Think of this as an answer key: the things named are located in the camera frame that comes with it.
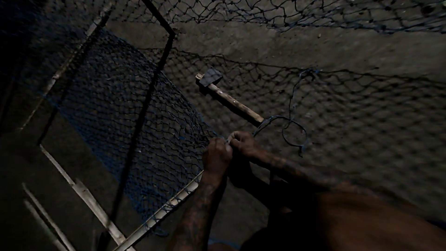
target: net mesh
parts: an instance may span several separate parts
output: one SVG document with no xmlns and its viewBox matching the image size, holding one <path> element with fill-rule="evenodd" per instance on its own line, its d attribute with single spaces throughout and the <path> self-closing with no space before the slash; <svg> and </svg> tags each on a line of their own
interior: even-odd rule
<svg viewBox="0 0 446 251">
<path fill-rule="evenodd" d="M 157 48 L 141 50 L 150 58 L 161 55 Z M 446 175 L 443 82 L 348 70 L 318 72 L 172 49 L 164 67 L 166 76 L 223 135 L 231 130 L 254 130 L 231 112 L 215 117 L 219 104 L 212 107 L 197 95 L 194 85 L 184 83 L 187 76 L 208 66 L 224 75 L 219 82 L 223 91 L 260 115 L 290 116 L 299 122 L 309 137 L 304 160 L 360 174 L 445 218 L 446 186 L 441 178 Z M 260 145 L 299 161 L 298 149 L 281 138 L 287 125 L 286 120 L 273 121 L 256 139 Z M 302 129 L 295 125 L 284 132 L 291 144 L 305 141 Z"/>
<path fill-rule="evenodd" d="M 442 2 L 304 3 L 154 2 L 170 23 L 218 20 L 267 24 L 279 31 L 294 26 L 329 26 L 443 32 Z M 86 30 L 105 4 L 103 0 L 61 0 L 49 1 L 38 11 L 16 8 L 22 19 L 32 20 L 27 30 L 18 34 L 28 39 L 29 45 L 17 81 L 43 93 L 44 86 L 85 38 Z M 141 1 L 118 1 L 110 19 L 156 22 Z M 125 165 L 155 62 L 163 52 L 156 48 L 139 50 L 100 29 L 88 42 L 85 53 L 69 65 L 46 96 L 117 179 Z M 202 151 L 208 138 L 217 135 L 211 128 L 224 135 L 231 129 L 252 131 L 240 118 L 220 116 L 213 104 L 200 102 L 194 94 L 197 87 L 184 81 L 209 66 L 225 76 L 219 83 L 223 90 L 260 115 L 290 115 L 299 121 L 309 132 L 304 153 L 309 161 L 361 173 L 445 217 L 446 187 L 440 180 L 446 175 L 446 135 L 441 128 L 446 108 L 442 102 L 446 95 L 444 83 L 240 63 L 220 55 L 200 56 L 172 49 L 164 73 L 154 85 L 125 185 L 127 196 L 143 219 L 202 170 Z M 304 71 L 312 74 L 300 79 Z M 315 75 L 323 84 L 312 79 Z M 203 122 L 190 102 L 211 126 Z M 275 123 L 278 124 L 273 128 L 286 125 Z M 301 130 L 291 128 L 286 135 L 292 142 L 302 142 Z M 264 146 L 283 148 L 285 156 L 296 154 L 295 149 L 285 148 L 285 143 L 277 145 L 272 137 L 258 137 Z"/>
<path fill-rule="evenodd" d="M 92 13 L 104 0 L 63 1 L 68 9 Z M 237 21 L 266 24 L 279 31 L 300 26 L 372 29 L 383 33 L 444 33 L 443 0 L 167 0 L 152 1 L 171 24 Z M 111 20 L 156 22 L 142 0 L 119 0 Z"/>
<path fill-rule="evenodd" d="M 59 105 L 118 179 L 155 68 L 139 50 L 101 30 Z M 124 189 L 144 219 L 198 175 L 208 137 L 215 135 L 163 74 L 155 86 Z"/>
</svg>

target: ground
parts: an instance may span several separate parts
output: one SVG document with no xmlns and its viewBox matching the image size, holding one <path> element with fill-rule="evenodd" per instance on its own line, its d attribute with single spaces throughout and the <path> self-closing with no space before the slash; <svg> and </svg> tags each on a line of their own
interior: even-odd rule
<svg viewBox="0 0 446 251">
<path fill-rule="evenodd" d="M 178 36 L 165 73 L 218 134 L 253 132 L 255 126 L 201 94 L 194 82 L 196 73 L 214 66 L 224 74 L 219 83 L 222 90 L 269 117 L 287 115 L 301 69 L 322 70 L 324 84 L 305 79 L 296 93 L 300 97 L 296 118 L 310 136 L 303 158 L 355 172 L 446 220 L 446 186 L 441 181 L 446 176 L 445 35 L 315 27 L 280 33 L 265 25 L 223 21 L 172 27 Z M 166 31 L 156 24 L 109 21 L 106 28 L 155 62 L 167 41 Z M 17 132 L 36 101 L 33 93 L 17 87 L 2 125 L 0 177 L 8 189 L 1 199 L 8 203 L 1 215 L 9 228 L 5 237 L 16 240 L 6 245 L 55 250 L 23 206 L 21 183 L 25 182 L 76 249 L 88 250 L 93 231 L 103 230 L 101 224 L 35 145 L 50 115 L 49 104 L 24 131 Z M 265 148 L 298 161 L 297 148 L 288 146 L 281 136 L 283 125 L 283 121 L 274 122 L 258 139 Z M 287 135 L 292 141 L 302 140 L 297 128 Z M 116 180 L 59 115 L 43 145 L 110 213 Z M 268 172 L 253 169 L 267 181 Z M 187 204 L 165 218 L 161 227 L 171 233 Z M 267 216 L 266 207 L 228 183 L 211 236 L 241 244 L 266 226 Z M 121 204 L 115 223 L 126 236 L 141 224 L 129 199 Z M 168 240 L 150 234 L 135 248 L 162 250 Z"/>
</svg>

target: tattoo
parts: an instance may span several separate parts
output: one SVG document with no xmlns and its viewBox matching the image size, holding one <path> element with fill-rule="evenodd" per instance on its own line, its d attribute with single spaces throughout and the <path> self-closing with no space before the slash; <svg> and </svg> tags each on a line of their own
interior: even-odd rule
<svg viewBox="0 0 446 251">
<path fill-rule="evenodd" d="M 277 171 L 278 174 L 289 174 L 294 179 L 306 179 L 315 185 L 325 187 L 333 192 L 363 194 L 379 198 L 394 205 L 399 203 L 408 203 L 407 201 L 399 198 L 395 193 L 383 187 L 374 186 L 368 180 L 354 177 L 354 175 L 335 168 L 321 167 L 310 164 L 299 165 L 285 158 L 280 158 L 273 155 L 269 156 L 268 159 L 269 161 L 266 161 L 265 168 Z"/>
<path fill-rule="evenodd" d="M 200 183 L 193 195 L 192 205 L 184 212 L 167 250 L 198 251 L 207 248 L 218 192 L 217 186 Z"/>
</svg>

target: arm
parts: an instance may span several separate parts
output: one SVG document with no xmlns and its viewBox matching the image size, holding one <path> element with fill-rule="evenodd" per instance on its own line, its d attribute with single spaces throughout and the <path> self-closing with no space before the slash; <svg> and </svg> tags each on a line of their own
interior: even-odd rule
<svg viewBox="0 0 446 251">
<path fill-rule="evenodd" d="M 232 148 L 221 138 L 211 139 L 203 154 L 204 172 L 167 249 L 207 250 L 207 241 L 217 206 L 223 195 L 226 169 L 232 159 Z"/>
<path fill-rule="evenodd" d="M 274 171 L 288 182 L 306 180 L 330 191 L 359 193 L 390 203 L 403 202 L 391 191 L 382 187 L 374 187 L 367 180 L 355 178 L 341 170 L 307 163 L 298 164 L 269 153 L 263 150 L 248 132 L 233 132 L 228 141 L 235 150 L 246 156 L 251 162 Z"/>
</svg>

